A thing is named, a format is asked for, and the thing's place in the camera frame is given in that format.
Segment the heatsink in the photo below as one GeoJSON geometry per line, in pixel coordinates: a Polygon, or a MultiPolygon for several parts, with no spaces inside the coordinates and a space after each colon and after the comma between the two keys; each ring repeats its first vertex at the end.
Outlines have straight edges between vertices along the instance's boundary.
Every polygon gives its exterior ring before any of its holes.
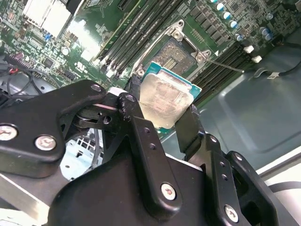
{"type": "Polygon", "coordinates": [[[29,23],[44,29],[55,38],[61,34],[71,17],[60,0],[28,0],[23,15],[29,23]]]}

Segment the gray metal panel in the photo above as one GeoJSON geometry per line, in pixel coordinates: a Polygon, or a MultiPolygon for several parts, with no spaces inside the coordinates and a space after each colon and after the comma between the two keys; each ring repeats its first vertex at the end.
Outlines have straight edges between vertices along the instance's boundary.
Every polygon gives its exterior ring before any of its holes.
{"type": "MultiPolygon", "coordinates": [[[[290,42],[300,43],[301,30],[290,42]]],[[[279,47],[260,63],[286,71],[300,61],[301,51],[279,47]]],[[[215,135],[224,152],[242,153],[257,170],[301,145],[301,69],[286,77],[236,79],[201,109],[205,130],[215,135]]],[[[176,137],[163,142],[167,153],[182,158],[176,137]]]]}

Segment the electronic components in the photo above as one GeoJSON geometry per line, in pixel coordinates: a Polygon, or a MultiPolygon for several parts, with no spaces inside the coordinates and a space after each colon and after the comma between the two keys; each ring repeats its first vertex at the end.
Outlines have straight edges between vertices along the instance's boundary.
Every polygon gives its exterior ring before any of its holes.
{"type": "Polygon", "coordinates": [[[60,0],[28,0],[23,10],[27,21],[57,38],[70,19],[70,12],[60,0]]]}
{"type": "Polygon", "coordinates": [[[171,129],[200,92],[201,88],[151,63],[142,78],[140,107],[156,128],[171,129]]]}
{"type": "Polygon", "coordinates": [[[44,62],[43,62],[43,65],[44,65],[45,67],[51,68],[52,65],[53,65],[53,63],[54,63],[54,62],[53,62],[51,59],[46,58],[46,59],[44,60],[44,62]]]}

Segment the motherboard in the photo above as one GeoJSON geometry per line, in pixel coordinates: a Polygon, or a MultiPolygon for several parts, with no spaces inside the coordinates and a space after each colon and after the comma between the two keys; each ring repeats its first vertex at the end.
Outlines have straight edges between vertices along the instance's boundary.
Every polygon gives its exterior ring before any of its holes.
{"type": "Polygon", "coordinates": [[[0,52],[106,89],[156,62],[201,87],[200,104],[299,25],[281,0],[2,0],[0,52]]]}

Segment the silver screw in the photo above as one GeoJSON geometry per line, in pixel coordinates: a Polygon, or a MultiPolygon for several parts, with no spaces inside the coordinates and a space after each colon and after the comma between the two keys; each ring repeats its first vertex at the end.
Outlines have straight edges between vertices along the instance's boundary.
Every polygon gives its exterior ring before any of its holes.
{"type": "Polygon", "coordinates": [[[175,199],[175,190],[174,188],[169,184],[162,184],[161,185],[161,192],[164,195],[164,197],[168,200],[174,200],[175,199]]]}
{"type": "Polygon", "coordinates": [[[135,101],[135,99],[134,99],[133,96],[131,96],[131,95],[126,95],[126,98],[127,98],[128,100],[132,101],[132,102],[135,101]]]}
{"type": "Polygon", "coordinates": [[[92,88],[93,90],[95,90],[96,92],[102,91],[102,89],[100,88],[100,86],[99,86],[99,85],[96,85],[96,84],[93,84],[93,85],[91,86],[91,88],[92,88]]]}
{"type": "Polygon", "coordinates": [[[0,140],[11,140],[18,135],[18,131],[12,126],[0,126],[0,140]]]}
{"type": "Polygon", "coordinates": [[[216,138],[214,137],[214,136],[210,136],[210,138],[211,138],[211,140],[213,141],[213,142],[217,142],[217,140],[216,140],[216,138]]]}
{"type": "Polygon", "coordinates": [[[56,141],[50,136],[40,136],[34,142],[36,147],[42,151],[51,151],[56,146],[56,141]]]}
{"type": "Polygon", "coordinates": [[[204,57],[202,56],[202,55],[197,55],[196,56],[196,61],[198,62],[198,63],[202,63],[202,62],[204,62],[204,57]]]}
{"type": "Polygon", "coordinates": [[[274,18],[274,15],[271,14],[271,13],[267,14],[267,16],[266,16],[266,19],[267,19],[267,20],[271,20],[271,19],[273,19],[273,18],[274,18]]]}
{"type": "Polygon", "coordinates": [[[232,207],[228,206],[228,205],[225,205],[224,209],[225,209],[225,213],[230,218],[230,220],[232,220],[234,223],[237,223],[238,222],[238,215],[235,212],[235,210],[232,207]]]}
{"type": "Polygon", "coordinates": [[[237,153],[235,153],[235,157],[236,157],[238,160],[240,160],[240,161],[243,160],[243,158],[242,158],[239,154],[237,154],[237,153]]]}
{"type": "Polygon", "coordinates": [[[144,75],[144,70],[142,70],[142,69],[139,70],[139,71],[138,71],[138,75],[139,75],[139,76],[143,76],[143,75],[144,75]]]}

